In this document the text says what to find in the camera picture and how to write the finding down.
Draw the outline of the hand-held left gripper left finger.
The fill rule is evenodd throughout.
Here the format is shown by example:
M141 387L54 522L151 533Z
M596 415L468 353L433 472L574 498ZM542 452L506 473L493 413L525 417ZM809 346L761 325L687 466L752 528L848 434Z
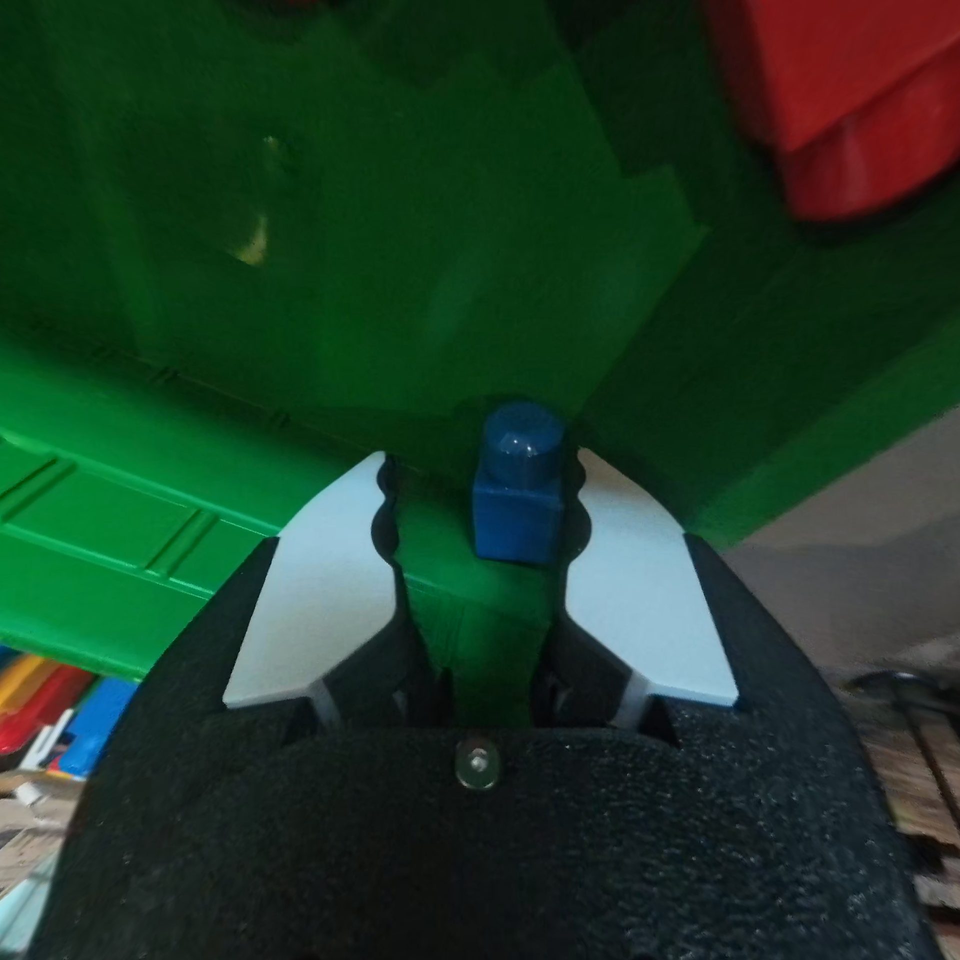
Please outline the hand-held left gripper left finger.
M409 718L392 555L375 541L388 507L376 451L314 494L280 529L222 703L307 700L327 727Z

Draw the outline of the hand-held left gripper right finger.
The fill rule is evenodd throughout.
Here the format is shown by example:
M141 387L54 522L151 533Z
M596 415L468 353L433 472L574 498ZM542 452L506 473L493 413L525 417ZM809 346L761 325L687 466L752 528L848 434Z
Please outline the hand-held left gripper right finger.
M738 684L682 525L594 451L577 460L588 534L562 582L557 725L636 730L654 698L734 707Z

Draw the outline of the blue single-stud mega block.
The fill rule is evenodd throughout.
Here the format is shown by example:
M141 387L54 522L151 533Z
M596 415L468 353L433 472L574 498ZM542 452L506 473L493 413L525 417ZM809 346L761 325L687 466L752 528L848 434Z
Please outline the blue single-stud mega block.
M486 418L471 494L478 557L554 562L565 510L564 429L556 414L527 400L503 404Z

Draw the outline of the large green plastic bin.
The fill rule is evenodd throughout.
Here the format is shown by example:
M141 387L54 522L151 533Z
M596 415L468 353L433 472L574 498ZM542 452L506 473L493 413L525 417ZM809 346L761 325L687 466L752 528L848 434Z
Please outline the large green plastic bin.
M386 450L432 653L524 688L514 398L735 546L958 406L958 182L791 222L695 2L2 2L2 641L140 679Z

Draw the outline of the pile of mega blocks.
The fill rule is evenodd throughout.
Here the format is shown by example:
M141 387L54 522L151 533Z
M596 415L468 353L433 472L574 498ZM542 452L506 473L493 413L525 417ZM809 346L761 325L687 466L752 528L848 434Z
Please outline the pile of mega blocks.
M795 220L878 213L957 166L957 1L700 6L736 121Z

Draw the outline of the row of coloured flat blocks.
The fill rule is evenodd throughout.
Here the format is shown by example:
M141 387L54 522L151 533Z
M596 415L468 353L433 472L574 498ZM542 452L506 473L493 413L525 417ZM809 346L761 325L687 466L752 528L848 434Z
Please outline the row of coloured flat blocks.
M84 782L138 684L1 648L1 771Z

